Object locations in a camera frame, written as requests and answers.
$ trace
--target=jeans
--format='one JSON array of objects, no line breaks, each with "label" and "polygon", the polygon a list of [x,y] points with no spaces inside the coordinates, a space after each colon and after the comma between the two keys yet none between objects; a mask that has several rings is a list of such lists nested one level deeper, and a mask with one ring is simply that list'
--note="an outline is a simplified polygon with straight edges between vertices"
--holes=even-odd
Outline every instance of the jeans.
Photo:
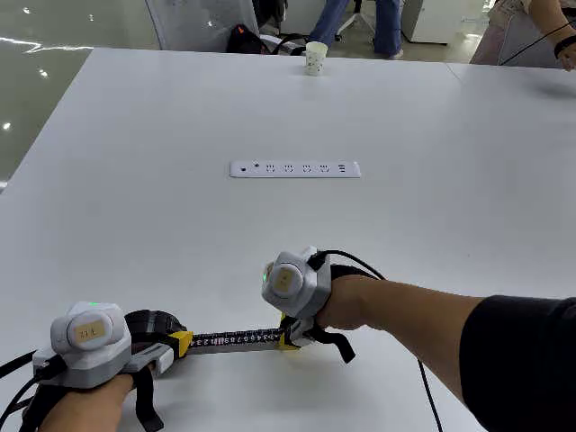
[{"label": "jeans", "polygon": [[[348,0],[326,0],[324,10],[310,33],[311,41],[330,46],[342,22]],[[391,57],[401,48],[400,0],[376,0],[374,52]]]}]

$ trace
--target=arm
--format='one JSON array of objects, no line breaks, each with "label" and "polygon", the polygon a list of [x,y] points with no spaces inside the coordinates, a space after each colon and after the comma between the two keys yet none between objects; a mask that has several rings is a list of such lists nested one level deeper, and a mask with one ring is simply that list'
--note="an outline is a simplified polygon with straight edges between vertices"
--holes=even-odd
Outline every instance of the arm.
[{"label": "arm", "polygon": [[118,375],[95,390],[72,391],[49,412],[40,432],[115,432],[131,388],[132,377]]},{"label": "arm", "polygon": [[389,331],[488,430],[576,425],[576,298],[480,299],[343,276],[316,320]]},{"label": "arm", "polygon": [[[524,4],[532,21],[542,34],[553,32],[568,23],[558,0],[532,0],[531,2],[524,0]],[[548,40],[553,46],[556,46],[558,42],[574,35],[576,35],[576,30],[567,25],[548,36]],[[576,44],[572,44],[561,51],[559,59],[566,70],[574,69],[576,66]]]},{"label": "arm", "polygon": [[344,276],[320,311],[322,327],[386,330],[419,358],[460,400],[459,347],[464,323],[482,299],[405,283]]}]

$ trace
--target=measuring tape blade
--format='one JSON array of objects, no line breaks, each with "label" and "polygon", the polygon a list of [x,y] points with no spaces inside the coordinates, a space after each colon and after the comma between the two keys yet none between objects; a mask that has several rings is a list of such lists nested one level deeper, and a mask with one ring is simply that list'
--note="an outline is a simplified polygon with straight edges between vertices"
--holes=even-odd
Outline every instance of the measuring tape blade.
[{"label": "measuring tape blade", "polygon": [[188,354],[241,353],[278,349],[284,330],[265,328],[258,330],[200,333],[193,335]]}]

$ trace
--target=black cable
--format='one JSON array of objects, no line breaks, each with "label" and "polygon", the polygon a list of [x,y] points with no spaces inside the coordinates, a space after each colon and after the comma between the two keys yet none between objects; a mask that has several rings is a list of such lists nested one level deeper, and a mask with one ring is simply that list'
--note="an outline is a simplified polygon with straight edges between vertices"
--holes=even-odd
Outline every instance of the black cable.
[{"label": "black cable", "polygon": [[[19,359],[22,359],[21,362],[23,362],[27,358],[27,356],[30,356],[30,358],[32,359],[32,354],[33,353],[21,355],[17,359],[14,359],[12,362],[15,362],[16,360],[19,360]],[[2,417],[0,417],[0,431],[2,430],[2,426],[4,425],[4,423],[6,422],[6,419],[8,419],[8,416],[10,414],[12,414],[13,412],[15,412],[17,410],[20,410],[21,408],[24,408],[24,406],[27,406],[28,403],[30,403],[32,398],[20,401],[20,398],[28,391],[28,389],[30,389],[35,383],[39,383],[42,380],[49,380],[49,379],[55,377],[56,375],[64,372],[66,369],[67,369],[66,362],[64,361],[64,359],[60,355],[54,355],[53,357],[48,359],[46,361],[46,364],[43,367],[41,367],[40,369],[38,369],[36,371],[36,373],[34,374],[34,376],[12,398],[12,400],[10,401],[10,403],[8,404],[6,409],[4,410]]]},{"label": "black cable", "polygon": [[559,32],[561,29],[563,29],[564,27],[568,27],[569,25],[571,25],[572,23],[576,23],[576,18],[574,18],[573,20],[568,21],[565,25],[558,27],[555,30],[549,31],[547,34],[545,34],[544,36],[542,36],[540,39],[536,39],[534,42],[532,42],[530,45],[528,45],[527,47],[524,47],[523,49],[521,49],[519,52],[517,52],[516,54],[514,54],[511,57],[508,57],[506,60],[504,60],[502,63],[499,64],[499,66],[504,66],[506,65],[509,61],[511,61],[512,59],[515,59],[516,57],[518,57],[520,54],[522,54],[524,51],[534,47],[539,41],[541,41],[542,39],[546,39],[548,36],[550,36],[552,33],[556,33]]},{"label": "black cable", "polygon": [[22,408],[26,408],[28,405],[30,405],[30,402],[32,402],[32,399],[34,399],[33,396],[31,396],[30,398],[26,398],[24,400],[19,401],[17,404],[15,404],[12,407],[12,412],[16,412],[21,410]]},{"label": "black cable", "polygon": [[371,265],[368,265],[367,263],[362,261],[360,258],[356,258],[354,255],[348,254],[347,252],[344,252],[343,250],[335,250],[335,249],[322,250],[322,251],[318,252],[317,254],[311,256],[310,259],[308,260],[308,264],[314,270],[318,270],[322,266],[322,264],[324,264],[324,260],[326,259],[326,255],[340,255],[341,257],[346,257],[348,259],[351,259],[352,261],[358,263],[360,266],[367,269],[369,272],[373,273],[378,279],[381,279],[383,281],[386,280],[386,278],[384,276],[382,276],[377,270],[375,270]]},{"label": "black cable", "polygon": [[[370,271],[378,279],[380,279],[382,281],[386,280],[386,278],[384,276],[382,276],[371,265],[368,265],[367,263],[362,261],[360,258],[356,258],[354,255],[348,254],[347,252],[344,252],[342,250],[335,250],[335,249],[322,250],[322,251],[320,251],[320,252],[318,252],[315,255],[312,255],[310,257],[310,259],[308,260],[308,265],[311,266],[314,270],[318,270],[319,268],[322,267],[322,264],[324,264],[327,255],[339,255],[341,257],[346,257],[348,259],[351,259],[352,261],[356,262],[360,266],[364,267],[366,270]],[[436,404],[434,403],[434,399],[432,399],[432,393],[430,392],[430,386],[428,385],[428,378],[426,377],[426,371],[424,370],[424,365],[422,364],[422,362],[418,358],[417,358],[417,360],[418,360],[418,367],[420,369],[420,374],[422,375],[422,382],[424,383],[424,389],[426,390],[426,395],[428,397],[428,402],[430,403],[430,408],[432,409],[432,413],[434,414],[434,420],[436,421],[436,427],[438,429],[438,432],[443,432],[442,423],[440,422],[440,417],[438,416]]]},{"label": "black cable", "polygon": [[422,382],[424,383],[424,389],[426,389],[426,395],[428,396],[428,401],[430,402],[430,408],[432,409],[432,414],[434,414],[434,420],[436,421],[436,427],[438,432],[442,432],[442,423],[440,423],[440,417],[438,416],[438,411],[436,411],[436,405],[432,399],[432,393],[430,392],[430,386],[428,385],[428,378],[426,377],[426,371],[424,370],[424,365],[420,360],[418,360],[418,367],[420,368],[420,374],[422,375]]},{"label": "black cable", "polygon": [[40,380],[40,377],[38,376],[34,376],[32,377],[17,393],[16,395],[12,398],[12,400],[10,400],[10,403],[8,404],[8,406],[6,407],[6,409],[4,410],[4,413],[2,414],[2,417],[0,417],[0,430],[2,430],[2,426],[4,425],[4,423],[6,422],[6,419],[8,419],[8,416],[10,414],[12,414],[12,412],[14,412],[14,406],[18,403],[18,401],[20,400],[20,398],[28,391],[28,389],[30,389],[35,383],[37,383]]},{"label": "black cable", "polygon": [[32,355],[36,352],[36,350],[31,351],[30,353],[26,353],[24,355],[15,358],[14,360],[9,361],[6,364],[2,364],[0,366],[0,378],[4,378],[8,374],[11,374],[16,369],[21,368],[24,365],[27,365],[29,362],[32,361]]}]

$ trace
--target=white cabinet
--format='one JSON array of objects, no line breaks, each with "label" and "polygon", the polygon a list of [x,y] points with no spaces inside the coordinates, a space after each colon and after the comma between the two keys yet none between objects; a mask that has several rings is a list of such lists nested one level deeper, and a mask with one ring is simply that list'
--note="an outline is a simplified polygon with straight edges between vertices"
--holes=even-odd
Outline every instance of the white cabinet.
[{"label": "white cabinet", "polygon": [[462,23],[462,0],[406,0],[402,32],[411,42],[449,43]]},{"label": "white cabinet", "polygon": [[326,0],[289,0],[282,33],[310,34],[325,4]]}]

